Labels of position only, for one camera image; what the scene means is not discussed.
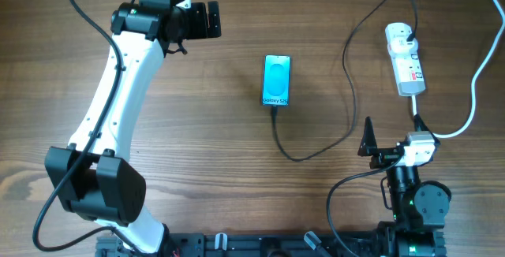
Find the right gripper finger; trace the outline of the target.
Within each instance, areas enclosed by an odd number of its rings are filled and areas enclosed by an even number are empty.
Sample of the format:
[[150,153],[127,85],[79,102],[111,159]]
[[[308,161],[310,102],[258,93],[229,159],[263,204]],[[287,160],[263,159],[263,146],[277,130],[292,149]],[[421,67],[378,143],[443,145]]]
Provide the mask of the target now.
[[414,129],[417,132],[428,132],[434,139],[435,145],[440,145],[439,139],[435,136],[433,132],[427,127],[427,125],[421,119],[419,114],[413,116]]
[[366,117],[365,127],[363,136],[361,139],[360,146],[358,148],[357,155],[361,157],[373,156],[378,154],[378,147],[376,142],[376,137],[372,125],[372,119]]

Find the white power strip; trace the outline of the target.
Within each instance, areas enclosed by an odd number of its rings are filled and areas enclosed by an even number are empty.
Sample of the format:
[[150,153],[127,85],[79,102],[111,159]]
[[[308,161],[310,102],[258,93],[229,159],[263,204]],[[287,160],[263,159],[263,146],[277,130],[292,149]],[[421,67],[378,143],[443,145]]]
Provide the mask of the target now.
[[[408,38],[411,34],[411,27],[405,23],[391,23],[385,28],[387,43],[391,38],[399,36]],[[394,70],[396,87],[400,96],[410,97],[419,95],[426,89],[418,50],[416,54],[400,55],[395,58],[390,56],[390,58]]]

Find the teal screen Galaxy smartphone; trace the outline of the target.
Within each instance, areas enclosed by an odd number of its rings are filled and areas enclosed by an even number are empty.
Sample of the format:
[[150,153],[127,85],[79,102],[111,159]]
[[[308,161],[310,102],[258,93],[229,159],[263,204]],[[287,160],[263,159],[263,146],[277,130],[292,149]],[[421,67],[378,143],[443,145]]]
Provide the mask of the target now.
[[267,55],[264,63],[262,104],[288,106],[290,97],[290,56]]

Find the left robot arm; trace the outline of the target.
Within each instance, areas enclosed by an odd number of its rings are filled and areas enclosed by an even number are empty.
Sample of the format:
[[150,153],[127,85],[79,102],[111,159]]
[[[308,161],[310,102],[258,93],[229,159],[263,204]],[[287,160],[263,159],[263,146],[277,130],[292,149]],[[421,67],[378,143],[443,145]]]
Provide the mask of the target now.
[[183,42],[221,35],[219,4],[130,0],[111,17],[106,68],[92,103],[66,147],[48,150],[50,201],[110,231],[134,256],[178,256],[169,229],[145,206],[146,181],[129,164],[140,109],[165,57]]

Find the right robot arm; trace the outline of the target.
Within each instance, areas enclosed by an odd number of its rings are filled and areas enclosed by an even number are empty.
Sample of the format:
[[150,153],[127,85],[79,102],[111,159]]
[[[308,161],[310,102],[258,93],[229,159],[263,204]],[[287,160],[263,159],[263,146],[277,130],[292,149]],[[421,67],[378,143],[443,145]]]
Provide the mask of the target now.
[[451,190],[438,181],[422,181],[418,168],[433,160],[440,146],[421,117],[414,117],[414,130],[394,147],[377,145],[372,119],[365,119],[364,133],[357,154],[370,157],[370,168],[386,173],[393,222],[380,222],[374,231],[374,256],[447,255],[442,229],[450,209]]

